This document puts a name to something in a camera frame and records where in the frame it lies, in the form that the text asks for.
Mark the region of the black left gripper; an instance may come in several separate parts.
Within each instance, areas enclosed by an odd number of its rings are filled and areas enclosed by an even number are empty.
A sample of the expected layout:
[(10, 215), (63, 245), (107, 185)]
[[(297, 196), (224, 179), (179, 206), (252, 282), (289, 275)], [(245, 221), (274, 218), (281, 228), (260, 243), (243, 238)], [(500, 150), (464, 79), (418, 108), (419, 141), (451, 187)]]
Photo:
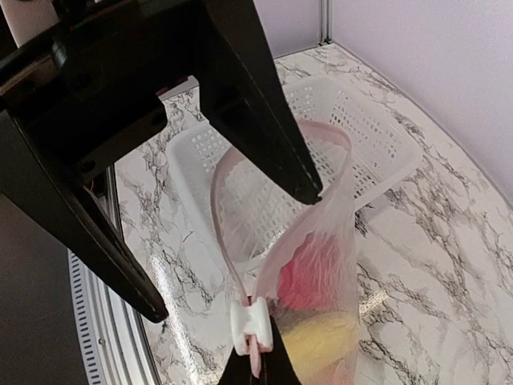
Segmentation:
[(165, 125), (196, 78), (201, 1), (4, 1), (1, 122), (83, 186)]

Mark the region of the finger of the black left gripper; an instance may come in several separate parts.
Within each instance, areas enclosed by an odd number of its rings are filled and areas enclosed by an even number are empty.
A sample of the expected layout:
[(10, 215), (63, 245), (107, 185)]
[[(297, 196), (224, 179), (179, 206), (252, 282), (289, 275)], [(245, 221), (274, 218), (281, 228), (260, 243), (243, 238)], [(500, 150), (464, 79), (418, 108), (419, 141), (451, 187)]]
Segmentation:
[(43, 155), (14, 120), (1, 122), (1, 192), (147, 320), (168, 317), (160, 292), (93, 194)]
[(251, 1), (201, 1), (196, 36), (200, 110), (269, 179), (302, 204), (323, 185), (285, 99)]

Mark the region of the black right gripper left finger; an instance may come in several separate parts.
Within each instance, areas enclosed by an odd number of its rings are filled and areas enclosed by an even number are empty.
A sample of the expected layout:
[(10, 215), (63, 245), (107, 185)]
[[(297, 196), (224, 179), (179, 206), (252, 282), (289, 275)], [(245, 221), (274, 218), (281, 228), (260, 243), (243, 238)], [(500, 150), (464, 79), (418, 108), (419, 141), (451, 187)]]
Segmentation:
[(240, 356), (235, 349), (232, 349), (218, 384), (255, 385), (256, 383), (257, 378), (252, 374), (249, 356)]

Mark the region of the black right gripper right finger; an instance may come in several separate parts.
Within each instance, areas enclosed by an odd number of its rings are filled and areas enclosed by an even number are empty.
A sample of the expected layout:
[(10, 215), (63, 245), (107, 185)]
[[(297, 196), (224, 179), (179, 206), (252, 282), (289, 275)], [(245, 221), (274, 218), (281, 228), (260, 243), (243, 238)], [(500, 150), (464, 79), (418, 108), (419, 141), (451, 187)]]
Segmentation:
[(262, 355), (262, 383), (266, 385), (301, 385), (289, 359), (276, 321), (270, 317), (273, 350)]

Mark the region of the yellow toy corn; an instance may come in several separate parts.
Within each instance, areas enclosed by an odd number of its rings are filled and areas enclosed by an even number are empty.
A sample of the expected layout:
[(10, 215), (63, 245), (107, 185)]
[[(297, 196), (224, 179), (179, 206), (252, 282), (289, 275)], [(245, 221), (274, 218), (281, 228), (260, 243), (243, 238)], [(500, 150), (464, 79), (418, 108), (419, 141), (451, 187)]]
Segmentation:
[(299, 322), (283, 335), (293, 367), (321, 369), (355, 348), (359, 321), (344, 312), (326, 313)]

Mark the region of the red toy bell pepper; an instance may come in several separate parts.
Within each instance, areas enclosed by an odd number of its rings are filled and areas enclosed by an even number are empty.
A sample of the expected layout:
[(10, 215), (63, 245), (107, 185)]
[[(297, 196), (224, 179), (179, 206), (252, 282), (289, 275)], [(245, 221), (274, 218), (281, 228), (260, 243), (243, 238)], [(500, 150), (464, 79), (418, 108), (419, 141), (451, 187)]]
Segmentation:
[(278, 302), (290, 310), (334, 310), (341, 301), (343, 270), (338, 239), (309, 233), (280, 271)]

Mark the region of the clear zip top bag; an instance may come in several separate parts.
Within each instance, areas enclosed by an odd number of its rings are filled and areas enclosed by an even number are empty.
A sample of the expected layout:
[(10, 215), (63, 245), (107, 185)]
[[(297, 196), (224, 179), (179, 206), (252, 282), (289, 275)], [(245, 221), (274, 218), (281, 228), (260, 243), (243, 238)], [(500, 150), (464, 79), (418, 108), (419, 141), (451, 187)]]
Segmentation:
[(359, 310), (352, 144), (340, 128), (302, 120), (321, 199), (289, 197), (230, 148), (210, 203), (230, 278), (232, 351), (222, 384), (351, 384)]

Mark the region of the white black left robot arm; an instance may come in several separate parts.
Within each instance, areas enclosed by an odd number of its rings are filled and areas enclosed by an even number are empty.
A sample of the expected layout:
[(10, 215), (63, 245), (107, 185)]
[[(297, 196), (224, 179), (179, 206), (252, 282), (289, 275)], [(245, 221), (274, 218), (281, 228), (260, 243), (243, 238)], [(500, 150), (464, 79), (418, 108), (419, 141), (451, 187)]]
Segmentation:
[(209, 123), (294, 200), (321, 179), (251, 1), (4, 1), (1, 191), (151, 322), (164, 300), (88, 183), (167, 123), (189, 77)]

